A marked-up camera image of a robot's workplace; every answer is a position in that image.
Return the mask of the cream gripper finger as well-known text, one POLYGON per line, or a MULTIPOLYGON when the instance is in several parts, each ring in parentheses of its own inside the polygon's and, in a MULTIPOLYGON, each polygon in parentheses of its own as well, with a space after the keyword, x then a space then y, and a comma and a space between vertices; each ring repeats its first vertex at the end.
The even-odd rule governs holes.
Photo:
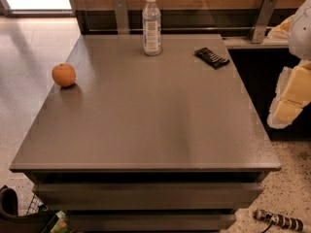
POLYGON ((267 37, 269 39, 287 40, 289 38, 290 27, 291 27, 291 23, 293 19, 294 19, 294 16, 287 17, 280 24, 273 27, 269 31, 267 37))
POLYGON ((273 116, 291 124, 311 102, 311 62, 300 61, 292 69, 284 67, 276 88, 277 105, 273 116))

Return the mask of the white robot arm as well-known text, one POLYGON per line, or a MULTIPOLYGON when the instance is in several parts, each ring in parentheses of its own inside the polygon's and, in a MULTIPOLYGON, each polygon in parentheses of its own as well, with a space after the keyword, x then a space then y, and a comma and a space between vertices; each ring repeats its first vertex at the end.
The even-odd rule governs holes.
POLYGON ((269 108, 267 124, 283 129, 311 103, 311 0, 305 0, 295 14, 274 27, 268 37, 288 40, 290 54, 300 59, 293 68, 283 68, 269 108))

